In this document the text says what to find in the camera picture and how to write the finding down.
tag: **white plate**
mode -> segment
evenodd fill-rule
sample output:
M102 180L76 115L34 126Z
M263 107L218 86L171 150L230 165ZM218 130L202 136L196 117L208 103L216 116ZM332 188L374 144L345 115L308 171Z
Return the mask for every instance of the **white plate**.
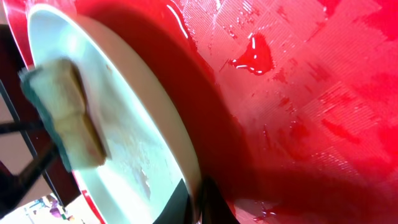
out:
M152 223L181 179L195 201L200 170L188 133L127 43L99 22L45 4L31 8L28 35L36 65L66 57L81 73L108 157L101 167L79 170L79 184L108 223Z

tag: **sponge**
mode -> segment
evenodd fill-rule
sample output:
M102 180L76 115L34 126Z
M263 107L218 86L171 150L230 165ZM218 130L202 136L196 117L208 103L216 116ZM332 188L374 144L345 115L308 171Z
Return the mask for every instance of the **sponge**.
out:
M71 61L54 60L22 71L20 78L22 92L39 112L66 170L104 164L106 155L86 111L78 70Z

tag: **black handle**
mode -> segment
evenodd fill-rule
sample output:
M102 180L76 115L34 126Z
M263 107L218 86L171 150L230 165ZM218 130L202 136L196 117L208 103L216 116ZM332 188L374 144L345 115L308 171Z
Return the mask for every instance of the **black handle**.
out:
M29 191L36 180L43 174L46 168L59 155L57 146L51 142L45 149L44 153L34 159L25 169L18 175L19 186L23 188L24 194Z
M34 129L43 129L42 121L34 122L12 122L0 124L0 134L13 133L16 131L28 131Z
M211 178L203 180L200 208L202 224L239 224Z

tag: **floor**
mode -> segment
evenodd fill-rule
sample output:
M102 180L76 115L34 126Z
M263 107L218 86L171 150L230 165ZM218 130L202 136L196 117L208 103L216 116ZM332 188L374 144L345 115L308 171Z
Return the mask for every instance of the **floor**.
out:
M6 24L6 23L7 23L6 13L4 12L2 3L0 3L0 24Z

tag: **wet surface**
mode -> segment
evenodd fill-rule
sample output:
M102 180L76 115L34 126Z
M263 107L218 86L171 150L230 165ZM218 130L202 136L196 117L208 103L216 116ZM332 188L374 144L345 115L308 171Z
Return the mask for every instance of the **wet surface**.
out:
M395 1L73 4L157 75L241 223L397 222Z

